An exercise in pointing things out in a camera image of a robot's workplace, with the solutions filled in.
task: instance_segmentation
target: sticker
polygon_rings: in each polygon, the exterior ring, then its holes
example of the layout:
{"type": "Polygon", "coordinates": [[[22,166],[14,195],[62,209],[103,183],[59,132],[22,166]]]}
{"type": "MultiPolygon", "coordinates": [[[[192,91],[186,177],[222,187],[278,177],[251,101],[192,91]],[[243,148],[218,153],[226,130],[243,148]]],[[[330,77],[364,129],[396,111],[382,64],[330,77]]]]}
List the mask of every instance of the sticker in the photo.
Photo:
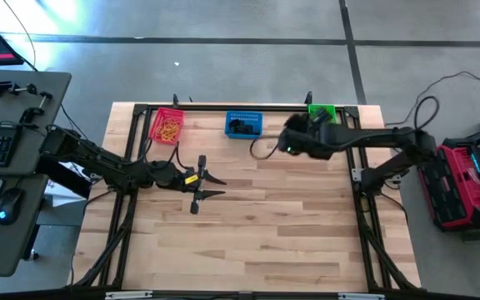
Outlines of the sticker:
{"type": "Polygon", "coordinates": [[[184,184],[193,183],[193,182],[195,182],[195,181],[198,180],[198,179],[199,179],[198,175],[190,176],[190,177],[184,179],[184,184]]]}

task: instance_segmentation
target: plastic basket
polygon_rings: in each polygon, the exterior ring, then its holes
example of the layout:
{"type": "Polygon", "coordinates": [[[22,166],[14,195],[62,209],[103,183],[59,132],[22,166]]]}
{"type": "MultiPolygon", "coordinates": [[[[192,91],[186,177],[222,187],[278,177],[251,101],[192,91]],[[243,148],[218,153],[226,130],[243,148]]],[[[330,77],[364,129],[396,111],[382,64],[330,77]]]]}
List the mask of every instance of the plastic basket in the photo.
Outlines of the plastic basket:
{"type": "Polygon", "coordinates": [[[225,116],[225,134],[230,138],[256,139],[263,134],[263,114],[261,112],[227,112],[225,116]],[[244,121],[246,125],[253,126],[254,132],[260,134],[241,134],[229,132],[229,123],[232,120],[244,121]]]}
{"type": "Polygon", "coordinates": [[[175,145],[181,135],[183,123],[184,111],[160,107],[155,116],[155,121],[153,121],[149,137],[159,143],[175,145]]]}
{"type": "Polygon", "coordinates": [[[312,117],[316,117],[318,115],[318,111],[320,109],[325,109],[331,115],[331,123],[337,122],[337,110],[334,105],[323,105],[323,104],[310,104],[308,105],[308,113],[312,117]]]}

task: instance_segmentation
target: blue basket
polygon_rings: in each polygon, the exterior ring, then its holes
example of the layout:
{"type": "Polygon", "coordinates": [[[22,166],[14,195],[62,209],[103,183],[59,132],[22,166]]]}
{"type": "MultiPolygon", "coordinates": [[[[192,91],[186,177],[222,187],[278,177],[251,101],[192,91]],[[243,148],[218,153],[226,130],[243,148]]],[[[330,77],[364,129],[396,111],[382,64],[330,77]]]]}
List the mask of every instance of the blue basket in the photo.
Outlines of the blue basket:
{"type": "Polygon", "coordinates": [[[260,138],[263,134],[263,114],[261,112],[227,112],[227,115],[225,116],[225,134],[230,138],[260,138]],[[246,125],[253,126],[254,132],[258,131],[260,134],[229,133],[229,123],[232,120],[244,121],[246,125]]]}

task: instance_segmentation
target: computer mouse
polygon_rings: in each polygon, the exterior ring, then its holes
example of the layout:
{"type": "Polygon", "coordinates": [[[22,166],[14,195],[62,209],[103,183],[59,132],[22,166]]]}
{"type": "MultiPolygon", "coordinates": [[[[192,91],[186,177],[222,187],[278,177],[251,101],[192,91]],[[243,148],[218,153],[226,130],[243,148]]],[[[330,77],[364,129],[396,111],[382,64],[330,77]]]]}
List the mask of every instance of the computer mouse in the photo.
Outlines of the computer mouse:
{"type": "Polygon", "coordinates": [[[18,187],[9,188],[0,196],[0,224],[10,225],[18,219],[24,191],[18,187]]]}

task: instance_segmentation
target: gray desk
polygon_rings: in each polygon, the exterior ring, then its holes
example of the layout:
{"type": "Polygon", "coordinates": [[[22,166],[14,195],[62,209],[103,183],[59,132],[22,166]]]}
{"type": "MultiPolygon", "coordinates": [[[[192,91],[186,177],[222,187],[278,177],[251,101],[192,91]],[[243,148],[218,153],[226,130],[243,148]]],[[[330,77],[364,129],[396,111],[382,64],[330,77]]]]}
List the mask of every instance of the gray desk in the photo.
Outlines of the gray desk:
{"type": "MultiPolygon", "coordinates": [[[[0,178],[5,181],[2,192],[13,188],[19,179],[19,177],[0,178]]],[[[25,177],[19,184],[19,187],[25,190],[20,215],[12,225],[0,224],[0,276],[13,275],[23,257],[42,204],[46,184],[48,176],[42,174],[25,177]]]]}
{"type": "MultiPolygon", "coordinates": [[[[35,117],[32,120],[44,133],[46,125],[55,121],[71,78],[72,76],[69,73],[64,72],[0,70],[0,82],[13,81],[20,88],[25,88],[29,83],[32,83],[36,85],[39,93],[46,91],[53,95],[53,99],[46,101],[43,105],[43,110],[45,111],[43,116],[35,117]]],[[[0,98],[0,122],[12,121],[17,123],[24,110],[38,107],[41,101],[42,98],[40,96],[31,95],[28,92],[20,92],[17,96],[5,93],[0,98]]],[[[12,161],[8,167],[0,167],[0,175],[32,174],[40,159],[38,149],[42,146],[43,139],[37,132],[24,128],[12,161]]]]}

